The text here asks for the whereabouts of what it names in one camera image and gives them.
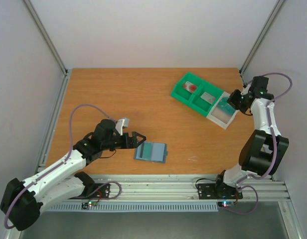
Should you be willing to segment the teal card numbered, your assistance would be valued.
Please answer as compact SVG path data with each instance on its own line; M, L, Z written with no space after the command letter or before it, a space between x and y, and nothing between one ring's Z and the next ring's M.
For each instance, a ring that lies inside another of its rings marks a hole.
M151 142L144 142L140 149L139 158L143 160L150 160L152 154L152 143Z

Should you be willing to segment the teal card black stripe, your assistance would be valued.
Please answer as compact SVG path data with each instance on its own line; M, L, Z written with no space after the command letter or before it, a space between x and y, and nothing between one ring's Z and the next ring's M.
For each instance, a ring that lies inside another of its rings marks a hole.
M218 106L221 107L221 108L227 108L228 106L228 103L227 103L227 100L228 100L228 97L223 97L219 103L218 103Z

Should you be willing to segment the teal card holder wallet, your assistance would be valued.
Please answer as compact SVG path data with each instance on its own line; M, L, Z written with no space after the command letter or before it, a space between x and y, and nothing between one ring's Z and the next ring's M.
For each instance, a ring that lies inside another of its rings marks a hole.
M159 142L144 142L135 149L134 159L153 163L165 163L167 144Z

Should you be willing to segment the grey card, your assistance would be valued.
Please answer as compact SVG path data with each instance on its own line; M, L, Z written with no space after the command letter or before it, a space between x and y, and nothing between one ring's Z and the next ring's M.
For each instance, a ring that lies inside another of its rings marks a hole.
M216 97L209 94L208 92L203 92L203 94L200 97L211 105L216 101Z

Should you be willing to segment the red circle card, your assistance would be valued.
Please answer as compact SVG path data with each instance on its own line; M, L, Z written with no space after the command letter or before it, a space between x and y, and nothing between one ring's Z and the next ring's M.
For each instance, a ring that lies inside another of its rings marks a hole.
M183 88L185 90L187 90L188 92L190 92L191 94L193 94L196 90L197 90L197 86L189 81L186 81L184 84L183 84Z

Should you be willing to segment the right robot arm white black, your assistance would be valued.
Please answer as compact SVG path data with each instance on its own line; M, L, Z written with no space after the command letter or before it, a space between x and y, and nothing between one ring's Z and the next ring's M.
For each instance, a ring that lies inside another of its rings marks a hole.
M282 136L275 121L278 97L268 92L269 76L255 76L227 101L242 113L250 111L255 129L240 152L238 164L217 175L214 193L219 199L238 193L240 184L247 179L262 180L273 175L289 147L289 140Z

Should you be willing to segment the green plastic bin middle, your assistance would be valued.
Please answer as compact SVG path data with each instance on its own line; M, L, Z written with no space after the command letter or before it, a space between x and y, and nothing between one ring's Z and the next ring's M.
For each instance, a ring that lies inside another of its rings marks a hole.
M201 84L189 99L189 107L207 117L224 91L213 84Z

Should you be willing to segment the green plastic bin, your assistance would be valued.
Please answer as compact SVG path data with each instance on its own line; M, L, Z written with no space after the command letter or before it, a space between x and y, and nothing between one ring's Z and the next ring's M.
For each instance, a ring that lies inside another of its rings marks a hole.
M189 105L204 82L202 78L188 72L176 83L170 95L181 103Z
M213 84L201 84L189 99L189 107L207 117L224 91Z

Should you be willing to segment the green plastic bin far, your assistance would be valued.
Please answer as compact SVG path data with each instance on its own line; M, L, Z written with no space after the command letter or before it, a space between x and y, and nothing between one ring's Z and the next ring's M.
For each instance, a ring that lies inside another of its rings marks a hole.
M189 105L204 82L202 78L188 72L176 83L170 95L181 103Z

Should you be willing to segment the left small circuit board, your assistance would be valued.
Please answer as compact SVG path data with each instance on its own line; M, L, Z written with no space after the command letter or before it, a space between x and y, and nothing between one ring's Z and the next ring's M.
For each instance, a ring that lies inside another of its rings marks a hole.
M93 208L95 206L97 206L97 202L92 202L92 201L89 201L89 202L86 202L86 203L82 203L81 204L81 209L82 210L87 210L87 209L90 209L90 208Z

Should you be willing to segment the small circuit board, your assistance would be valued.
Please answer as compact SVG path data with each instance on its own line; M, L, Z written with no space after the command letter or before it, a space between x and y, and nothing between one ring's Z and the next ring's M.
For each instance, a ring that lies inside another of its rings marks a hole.
M89 202L86 202L86 203L82 203L81 204L81 209L82 210L87 210L87 209L90 209L90 208L93 208L95 206L97 206L97 202L92 202L92 201L89 201Z
M221 207L221 208L233 207L236 204L237 204L237 202L231 202L231 201L218 202L218 206Z

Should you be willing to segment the right small circuit board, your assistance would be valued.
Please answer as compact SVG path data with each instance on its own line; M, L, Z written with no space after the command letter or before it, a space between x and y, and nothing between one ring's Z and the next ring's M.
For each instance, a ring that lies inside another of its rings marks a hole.
M218 206L221 207L221 208L233 207L236 204L237 204L237 202L231 202L231 201L218 202Z

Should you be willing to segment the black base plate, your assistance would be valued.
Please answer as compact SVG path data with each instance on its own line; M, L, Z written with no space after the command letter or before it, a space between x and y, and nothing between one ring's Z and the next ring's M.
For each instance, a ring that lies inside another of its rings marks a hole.
M235 200L243 199L243 194L237 192L233 187L225 184L217 186L214 183L199 183L197 184L199 199L215 199L215 200Z
M108 198L110 192L110 185L106 184L105 186L103 184L95 183L92 186L87 186L83 190L82 194L76 197L73 197L73 199L98 199L98 198Z

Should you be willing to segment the aluminium rail base frame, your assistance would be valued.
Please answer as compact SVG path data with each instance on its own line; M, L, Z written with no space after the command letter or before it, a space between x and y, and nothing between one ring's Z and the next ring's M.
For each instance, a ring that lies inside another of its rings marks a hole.
M110 116L106 116L105 120L117 122ZM231 211L233 207L221 208L218 202L255 202L260 201L276 201L285 199L286 194L281 189L275 189L275 183L271 180L272 175L268 175L262 180L247 179L240 184L239 193L243 194L243 199L235 200L215 200L215 199L199 199L198 187L199 183L214 183L215 179L205 178L200 175L105 175L90 176L95 183L110 185L108 198L98 199L67 199L62 202L215 202L218 209Z

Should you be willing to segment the right aluminium corner post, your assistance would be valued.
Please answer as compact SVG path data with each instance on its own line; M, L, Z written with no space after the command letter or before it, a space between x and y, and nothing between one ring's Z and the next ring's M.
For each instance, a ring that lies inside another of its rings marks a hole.
M258 37L256 38L251 50L249 51L242 67L239 70L240 77L242 78L246 70L248 69L249 65L251 64L253 58L255 57L256 53L260 49L262 43L264 42L267 34L269 33L271 27L273 26L274 22L278 18L282 8L284 7L286 0L277 0L273 9L271 10L267 20L265 21L263 27L260 30Z

